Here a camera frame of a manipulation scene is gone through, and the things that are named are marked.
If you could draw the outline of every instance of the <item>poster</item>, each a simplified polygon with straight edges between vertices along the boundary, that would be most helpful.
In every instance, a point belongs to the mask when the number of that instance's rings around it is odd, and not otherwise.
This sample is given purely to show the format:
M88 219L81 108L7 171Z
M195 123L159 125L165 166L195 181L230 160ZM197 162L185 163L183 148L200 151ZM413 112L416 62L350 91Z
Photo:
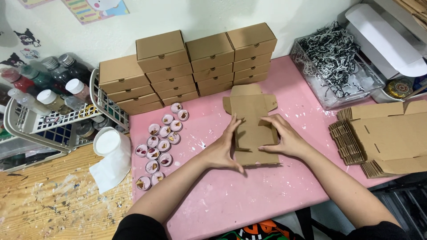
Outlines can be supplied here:
M41 5L43 3L48 3L53 0L18 0L26 9L30 9Z
M83 24L129 14L123 0L61 0Z

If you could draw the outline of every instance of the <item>wooden tabletop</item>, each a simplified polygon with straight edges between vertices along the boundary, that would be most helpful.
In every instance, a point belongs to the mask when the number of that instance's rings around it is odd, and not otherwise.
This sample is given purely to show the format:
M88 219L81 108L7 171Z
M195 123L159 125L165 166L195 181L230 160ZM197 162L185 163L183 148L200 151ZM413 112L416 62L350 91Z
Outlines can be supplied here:
M111 239L132 205L132 177L99 194L86 145L65 157L0 172L0 239Z

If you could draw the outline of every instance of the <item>pink table mat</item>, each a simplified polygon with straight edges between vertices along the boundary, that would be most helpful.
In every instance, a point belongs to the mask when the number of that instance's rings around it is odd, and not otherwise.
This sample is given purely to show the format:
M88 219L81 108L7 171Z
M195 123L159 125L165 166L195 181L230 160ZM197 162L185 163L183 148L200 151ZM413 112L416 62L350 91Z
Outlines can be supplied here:
M270 114L281 114L304 139L364 186L391 180L367 179L360 166L344 165L328 130L336 121L336 111L323 110L290 57L272 60L268 79L258 84L263 93L277 97L278 108ZM225 91L183 103L190 118L179 132L180 144L169 151L172 165L161 167L161 172L168 176L221 136L231 119L222 107L222 97L229 95ZM161 125L166 113L172 114L169 107L130 118L134 202L145 193L136 188L136 180L149 176L144 169L148 160L137 157L135 147L146 142L148 126ZM281 165L247 167L247 177L232 170L206 171L165 224L171 239L204 239L329 199L304 163L282 155L279 159Z

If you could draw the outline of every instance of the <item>forearm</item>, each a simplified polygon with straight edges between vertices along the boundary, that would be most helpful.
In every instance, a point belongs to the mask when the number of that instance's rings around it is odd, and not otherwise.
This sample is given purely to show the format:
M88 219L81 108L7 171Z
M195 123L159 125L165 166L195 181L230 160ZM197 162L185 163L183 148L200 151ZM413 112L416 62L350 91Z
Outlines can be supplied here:
M320 152L312 148L301 159L355 228L376 225L382 221L399 225L378 198Z
M199 157L190 159L147 191L130 208L127 215L143 214L163 223L206 169L205 162Z

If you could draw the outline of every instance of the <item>pink tealight candle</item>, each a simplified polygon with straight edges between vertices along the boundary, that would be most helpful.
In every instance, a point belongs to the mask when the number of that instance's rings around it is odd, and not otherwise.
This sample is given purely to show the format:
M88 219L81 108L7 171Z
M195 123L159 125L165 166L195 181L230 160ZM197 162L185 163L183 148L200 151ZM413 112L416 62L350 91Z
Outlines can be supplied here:
M164 173L155 172L151 175L151 184L154 186L164 179Z
M153 123L148 127L148 132L151 135L157 135L159 134L159 130L160 130L160 125L158 125L157 123Z
M157 172L159 168L160 164L156 160L148 161L147 164L145 164L145 171L149 174Z
M181 110L182 109L182 104L180 104L179 102L176 102L176 103L174 103L174 104L172 104L171 106L170 106L170 110L174 113L174 114L176 114L179 110Z
M147 191L151 187L151 180L149 177L142 176L136 181L135 184L139 190Z
M173 120L170 124L170 129L174 132L179 132L182 130L182 123L178 120Z
M170 130L170 127L169 126L163 126L163 127L161 127L160 128L160 130L159 130L159 135L162 137L162 138L166 138L167 136L168 136L168 134L169 133L171 133L172 132L172 130Z
M188 117L189 117L189 114L188 114L188 111L187 110L179 110L178 111L178 113L177 113L177 115L178 115L178 119L180 120L180 121L187 121L187 119L188 119Z
M162 139L159 141L159 143L157 144L157 149L160 152L167 152L170 149L170 142L166 139Z
M159 138L157 136L151 135L147 139L147 146L148 147L157 147L158 143L159 143Z
M145 144L139 144L136 148L135 148L135 155L138 157L145 157L145 155L147 154L147 150L148 147Z
M156 160L159 156L160 156L160 152L159 150L157 150L157 148L148 149L147 155L146 155L148 160Z
M172 156L167 152L162 153L159 157L159 163L164 167L169 167L172 164L172 160Z
M170 114L165 114L165 115L163 116L163 118L161 119L161 122L162 122L164 125L170 125L170 123L171 123L173 120L175 120L175 118L174 118L172 115L170 115Z
M169 133L169 135L167 136L167 140L171 143L171 144L178 144L179 141L181 141L181 136L177 133L177 132L171 132Z

